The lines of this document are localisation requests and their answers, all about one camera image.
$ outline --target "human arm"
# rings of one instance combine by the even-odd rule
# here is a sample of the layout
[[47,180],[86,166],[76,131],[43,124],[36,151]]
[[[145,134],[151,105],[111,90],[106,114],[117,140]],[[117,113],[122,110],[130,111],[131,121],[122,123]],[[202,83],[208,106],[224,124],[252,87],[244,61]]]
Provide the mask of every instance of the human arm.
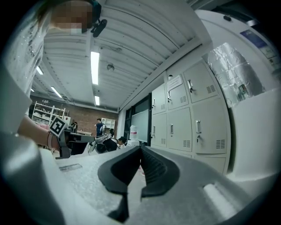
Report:
[[[18,134],[32,139],[36,144],[47,146],[49,131],[39,127],[27,115],[24,116],[18,129]],[[59,150],[60,145],[56,136],[51,141],[52,148]]]

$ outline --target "bracelet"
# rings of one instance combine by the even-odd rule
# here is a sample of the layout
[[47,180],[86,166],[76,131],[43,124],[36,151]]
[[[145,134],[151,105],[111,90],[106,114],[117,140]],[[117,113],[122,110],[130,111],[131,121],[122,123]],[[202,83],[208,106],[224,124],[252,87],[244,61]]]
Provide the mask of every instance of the bracelet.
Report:
[[53,134],[49,131],[49,134],[47,137],[47,147],[49,149],[52,149],[52,137],[53,137]]

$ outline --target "sticker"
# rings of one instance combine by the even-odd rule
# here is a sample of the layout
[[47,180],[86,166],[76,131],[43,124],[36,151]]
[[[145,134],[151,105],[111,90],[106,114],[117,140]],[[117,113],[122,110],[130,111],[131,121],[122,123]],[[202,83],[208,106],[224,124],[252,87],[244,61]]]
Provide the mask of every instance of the sticker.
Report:
[[65,127],[66,127],[66,122],[56,116],[55,119],[53,120],[53,123],[50,126],[50,131],[57,137],[60,137]]
[[276,56],[268,44],[251,30],[245,30],[240,34],[253,43],[266,56],[266,58],[269,59]]
[[82,168],[82,166],[80,164],[73,164],[73,165],[69,165],[69,166],[59,167],[59,169],[62,172],[74,171],[74,170],[77,170],[80,168]]
[[280,69],[281,68],[281,60],[279,57],[273,57],[269,59],[270,64],[273,66],[274,69]]
[[174,89],[177,86],[180,86],[183,82],[181,81],[180,75],[176,76],[174,79],[167,82],[167,91]]

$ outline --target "white locker cabinet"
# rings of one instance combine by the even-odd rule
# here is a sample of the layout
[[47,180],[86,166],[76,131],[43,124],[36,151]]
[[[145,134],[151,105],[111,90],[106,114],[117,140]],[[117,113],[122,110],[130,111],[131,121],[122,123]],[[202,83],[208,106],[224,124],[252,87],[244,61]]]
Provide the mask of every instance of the white locker cabinet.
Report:
[[166,111],[166,99],[164,84],[156,88],[152,92],[152,114],[162,113]]
[[208,164],[210,167],[214,168],[219,173],[223,173],[225,158],[195,156],[195,159]]
[[190,109],[169,112],[167,116],[168,148],[192,151],[192,130]]
[[192,103],[218,95],[209,71],[200,62],[184,72]]
[[227,123],[220,98],[193,105],[193,150],[197,153],[227,152]]
[[151,144],[167,147],[167,114],[152,116]]
[[168,110],[188,105],[188,98],[184,83],[170,91],[167,91],[167,99]]

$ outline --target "ceiling light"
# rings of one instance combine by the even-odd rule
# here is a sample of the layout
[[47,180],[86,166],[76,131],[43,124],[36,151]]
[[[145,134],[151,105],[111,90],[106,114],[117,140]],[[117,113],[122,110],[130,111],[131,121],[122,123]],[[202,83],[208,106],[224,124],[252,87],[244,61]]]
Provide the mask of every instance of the ceiling light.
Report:
[[93,84],[98,84],[98,61],[100,54],[97,52],[91,52],[91,73]]
[[53,91],[58,95],[58,97],[62,98],[62,96],[57,92],[57,90],[54,87],[51,87]]
[[96,105],[100,105],[100,97],[95,96]]
[[37,71],[38,71],[38,73],[39,73],[40,75],[43,75],[42,70],[41,70],[40,67],[38,67],[38,66],[37,66]]

